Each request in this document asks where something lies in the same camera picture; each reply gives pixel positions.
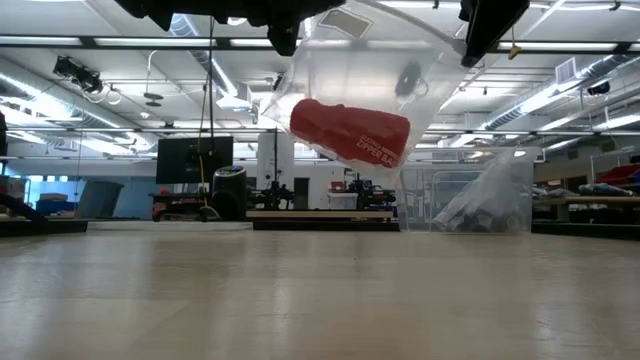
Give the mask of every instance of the clear plastic bag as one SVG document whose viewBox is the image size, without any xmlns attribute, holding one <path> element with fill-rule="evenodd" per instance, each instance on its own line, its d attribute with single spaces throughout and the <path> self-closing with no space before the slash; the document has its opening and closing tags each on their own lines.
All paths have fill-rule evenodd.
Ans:
<svg viewBox="0 0 640 360">
<path fill-rule="evenodd" d="M 390 182 L 464 78 L 463 47 L 376 1 L 348 0 L 314 18 L 263 115 Z"/>
<path fill-rule="evenodd" d="M 445 231 L 519 233 L 531 229 L 533 161 L 539 148 L 514 148 L 485 164 L 434 218 Z"/>
</svg>

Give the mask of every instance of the wooden table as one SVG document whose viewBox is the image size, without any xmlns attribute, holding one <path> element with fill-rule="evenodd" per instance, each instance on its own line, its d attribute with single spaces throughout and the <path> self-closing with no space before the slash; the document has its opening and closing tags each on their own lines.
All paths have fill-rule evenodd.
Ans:
<svg viewBox="0 0 640 360">
<path fill-rule="evenodd" d="M 609 207 L 631 209 L 640 207 L 640 197 L 624 196 L 563 196 L 534 199 L 533 206 L 553 206 L 557 210 L 558 220 L 569 222 L 569 205 L 603 204 Z"/>
</svg>

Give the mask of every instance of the plastic storage container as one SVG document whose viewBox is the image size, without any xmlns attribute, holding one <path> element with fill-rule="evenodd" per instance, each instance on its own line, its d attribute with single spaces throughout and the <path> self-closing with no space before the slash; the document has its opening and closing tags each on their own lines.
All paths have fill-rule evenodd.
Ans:
<svg viewBox="0 0 640 360">
<path fill-rule="evenodd" d="M 348 0 L 313 19 L 263 115 L 388 184 L 464 78 L 463 49 L 403 12 Z"/>
<path fill-rule="evenodd" d="M 434 150 L 407 163 L 397 182 L 403 231 L 520 233 L 531 230 L 538 148 Z"/>
</svg>

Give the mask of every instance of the computer monitor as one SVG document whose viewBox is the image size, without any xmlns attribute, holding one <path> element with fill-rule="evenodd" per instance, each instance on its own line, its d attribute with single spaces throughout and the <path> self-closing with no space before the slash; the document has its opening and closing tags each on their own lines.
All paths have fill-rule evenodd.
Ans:
<svg viewBox="0 0 640 360">
<path fill-rule="evenodd" d="M 200 139 L 161 139 L 158 141 L 157 184 L 187 184 L 201 182 L 200 158 L 204 182 L 211 183 L 213 173 L 221 167 L 233 163 L 233 137 L 215 137 Z"/>
</svg>

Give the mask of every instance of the wire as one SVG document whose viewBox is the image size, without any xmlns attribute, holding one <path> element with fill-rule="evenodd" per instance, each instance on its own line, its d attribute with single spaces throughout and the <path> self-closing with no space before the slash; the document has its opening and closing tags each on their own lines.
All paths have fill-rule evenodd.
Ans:
<svg viewBox="0 0 640 360">
<path fill-rule="evenodd" d="M 202 130 L 204 129 L 204 112 L 207 104 L 207 95 L 209 95 L 209 125 L 211 131 L 211 151 L 215 151 L 214 139 L 213 139 L 213 79 L 212 75 L 212 53 L 213 53 L 213 16 L 209 17 L 209 71 L 207 72 L 207 78 L 205 80 L 204 94 L 202 96 L 202 111 L 200 113 L 200 131 L 198 131 L 198 158 L 200 160 L 200 186 L 204 187 L 204 162 L 202 160 L 201 152 L 201 139 Z M 212 193 L 213 184 L 211 184 L 209 192 Z M 204 197 L 204 206 L 209 207 L 207 197 Z"/>
</svg>

